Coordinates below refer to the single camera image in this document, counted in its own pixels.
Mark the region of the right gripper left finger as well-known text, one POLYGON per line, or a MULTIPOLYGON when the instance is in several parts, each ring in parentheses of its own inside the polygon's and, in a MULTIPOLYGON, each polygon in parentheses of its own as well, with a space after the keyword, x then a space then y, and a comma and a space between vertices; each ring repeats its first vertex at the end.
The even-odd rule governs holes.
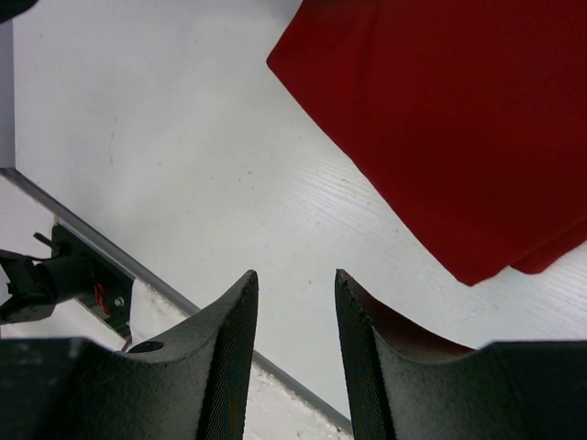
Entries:
POLYGON ((4 439, 239 439, 259 281, 242 275, 169 330, 112 351, 80 338, 1 343, 4 439))

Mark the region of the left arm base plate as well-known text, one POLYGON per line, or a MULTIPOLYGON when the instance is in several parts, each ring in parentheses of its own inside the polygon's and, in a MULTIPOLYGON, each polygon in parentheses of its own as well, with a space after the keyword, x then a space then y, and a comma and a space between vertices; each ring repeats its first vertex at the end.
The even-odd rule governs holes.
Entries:
POLYGON ((44 263, 57 302, 75 299, 124 339, 130 338, 134 279, 62 225, 51 229, 51 259, 44 263))

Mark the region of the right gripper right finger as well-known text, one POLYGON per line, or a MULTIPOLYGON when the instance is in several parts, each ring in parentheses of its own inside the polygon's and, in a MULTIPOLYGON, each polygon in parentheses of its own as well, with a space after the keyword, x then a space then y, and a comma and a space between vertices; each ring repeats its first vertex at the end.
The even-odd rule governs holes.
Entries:
POLYGON ((335 276, 338 333, 358 439, 583 439, 586 345, 436 335, 335 276))

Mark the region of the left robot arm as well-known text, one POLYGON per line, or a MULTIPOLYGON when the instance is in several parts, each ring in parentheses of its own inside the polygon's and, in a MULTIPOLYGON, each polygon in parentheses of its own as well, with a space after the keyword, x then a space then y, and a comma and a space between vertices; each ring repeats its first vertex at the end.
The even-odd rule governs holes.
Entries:
POLYGON ((35 233, 34 238, 51 249, 49 258, 1 251, 8 294, 1 303, 2 325, 46 319, 58 304, 94 290, 94 268, 89 257, 75 256, 68 245, 60 245, 41 233, 35 233))

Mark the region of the dark red t shirt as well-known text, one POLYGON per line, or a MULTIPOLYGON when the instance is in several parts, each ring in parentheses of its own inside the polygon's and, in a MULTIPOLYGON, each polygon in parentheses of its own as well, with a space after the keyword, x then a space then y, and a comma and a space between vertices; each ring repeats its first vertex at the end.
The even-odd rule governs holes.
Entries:
POLYGON ((267 63, 457 280, 585 241, 583 1, 304 1, 267 63))

